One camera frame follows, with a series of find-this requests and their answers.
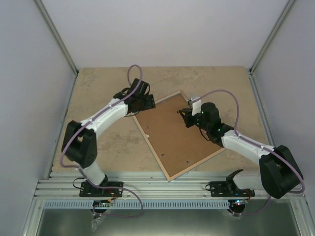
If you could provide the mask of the teal wooden picture frame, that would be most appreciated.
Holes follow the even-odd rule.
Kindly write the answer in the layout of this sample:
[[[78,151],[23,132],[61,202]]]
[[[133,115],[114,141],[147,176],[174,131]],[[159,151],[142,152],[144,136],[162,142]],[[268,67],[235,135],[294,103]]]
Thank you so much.
[[[206,141],[197,127],[186,128],[178,111],[188,107],[187,100],[180,90],[133,117],[168,182],[225,150]]]

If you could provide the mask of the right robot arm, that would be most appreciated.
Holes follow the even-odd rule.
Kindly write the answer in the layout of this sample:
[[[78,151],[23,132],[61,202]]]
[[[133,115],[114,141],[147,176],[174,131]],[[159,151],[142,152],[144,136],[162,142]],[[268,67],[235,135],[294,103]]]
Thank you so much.
[[[294,157],[286,146],[273,147],[258,143],[221,121],[214,103],[197,103],[179,110],[187,128],[198,127],[201,135],[222,148],[246,157],[259,166],[259,172],[239,169],[226,177],[226,191],[238,196],[250,189],[264,189],[270,196],[280,199],[302,184],[303,176]]]

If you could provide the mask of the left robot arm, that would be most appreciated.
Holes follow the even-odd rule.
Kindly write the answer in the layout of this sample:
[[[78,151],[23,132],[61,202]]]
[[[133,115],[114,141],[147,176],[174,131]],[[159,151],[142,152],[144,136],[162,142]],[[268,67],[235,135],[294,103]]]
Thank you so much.
[[[141,111],[155,108],[150,85],[134,79],[130,87],[116,93],[110,102],[93,116],[68,123],[62,144],[62,157],[73,162],[85,182],[80,188],[83,195],[105,195],[110,187],[121,190],[123,185],[109,182],[97,164],[97,140],[117,120],[134,116]]]

